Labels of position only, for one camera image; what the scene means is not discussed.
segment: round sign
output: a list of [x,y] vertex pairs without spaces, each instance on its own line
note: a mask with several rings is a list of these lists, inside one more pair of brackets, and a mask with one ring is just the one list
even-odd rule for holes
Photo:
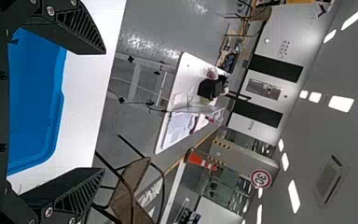
[[252,184],[258,189],[267,189],[271,186],[272,177],[265,170],[255,170],[251,174]]

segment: white ceiling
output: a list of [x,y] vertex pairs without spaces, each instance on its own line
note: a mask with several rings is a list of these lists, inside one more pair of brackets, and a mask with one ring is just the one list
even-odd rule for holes
[[[358,223],[358,22],[341,32],[343,22],[358,11],[358,0],[341,0],[329,31],[336,36],[322,48],[308,75],[304,90],[323,94],[319,104],[300,99],[289,119],[282,139],[290,161],[275,185],[255,199],[246,223],[255,223],[256,210],[263,204],[263,222],[323,224]],[[339,112],[328,107],[331,96],[354,99],[351,111]],[[321,208],[313,195],[315,180],[331,154],[338,155],[351,169],[337,195]],[[276,155],[279,160],[282,153]],[[294,179],[301,206],[293,214],[287,187]]]

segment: white wall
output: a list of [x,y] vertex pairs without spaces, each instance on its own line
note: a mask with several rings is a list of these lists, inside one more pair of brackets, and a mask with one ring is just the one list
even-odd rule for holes
[[[231,122],[229,123],[230,128],[274,146],[278,143],[286,122],[293,111],[299,92],[304,85],[310,68],[320,49],[325,33],[335,14],[334,11],[332,11],[316,21],[313,19],[315,16],[315,8],[315,4],[274,7],[271,18],[265,26],[255,52],[256,54],[271,59],[303,66],[304,69],[299,81],[293,83],[250,70],[241,90],[241,94],[252,97],[250,103],[283,113],[279,127],[273,128],[255,121],[253,128],[249,130],[248,127],[252,120],[235,115],[231,118]],[[290,41],[291,44],[287,51],[288,55],[281,60],[278,58],[278,51],[283,40]],[[281,87],[282,93],[278,101],[248,92],[246,87],[250,78]]]
[[197,208],[197,213],[202,215],[200,224],[241,224],[243,218],[202,197]]
[[[272,189],[261,200],[254,200],[247,223],[255,223],[256,209],[263,204],[263,223],[324,224],[358,223],[358,22],[339,31],[342,23],[358,10],[358,1],[343,0],[330,30],[336,37],[323,45],[309,75],[305,89],[324,95],[319,104],[299,100],[283,133],[284,151],[290,166],[281,171]],[[329,108],[332,95],[355,100],[350,113]],[[318,172],[331,154],[336,154],[351,169],[336,196],[325,208],[317,204],[313,188]],[[288,196],[294,179],[301,200],[296,215]]]

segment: table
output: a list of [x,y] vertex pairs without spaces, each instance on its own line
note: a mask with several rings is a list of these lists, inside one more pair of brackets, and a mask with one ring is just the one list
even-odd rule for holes
[[[179,58],[179,64],[177,64],[176,67],[176,76],[170,92],[167,111],[173,111],[174,109],[187,106],[187,93],[191,92],[194,88],[195,90],[198,89],[202,80],[207,78],[206,74],[211,68],[215,68],[219,75],[226,74],[223,70],[216,68],[215,66],[206,63],[189,53],[182,52]],[[210,105],[215,105],[216,101],[217,99],[214,99],[210,102]],[[159,154],[169,148],[162,146],[169,119],[170,113],[165,113],[158,131],[158,139],[155,144],[155,154]],[[204,115],[200,114],[195,132],[204,128],[208,123],[209,120],[207,120]],[[176,143],[182,141],[186,137],[188,137],[188,135],[178,139]]]
[[107,54],[80,56],[68,51],[62,82],[65,99],[56,150],[48,161],[7,178],[16,192],[33,189],[76,167],[92,166],[127,0],[82,2],[100,30]]

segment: black panel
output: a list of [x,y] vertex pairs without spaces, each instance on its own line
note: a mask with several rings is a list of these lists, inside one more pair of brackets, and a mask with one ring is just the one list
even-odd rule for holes
[[267,124],[273,128],[278,128],[283,116],[283,114],[279,112],[243,100],[237,100],[233,112],[246,118]]
[[255,54],[252,57],[249,69],[272,77],[291,82],[298,82],[304,67],[292,63],[285,63]]

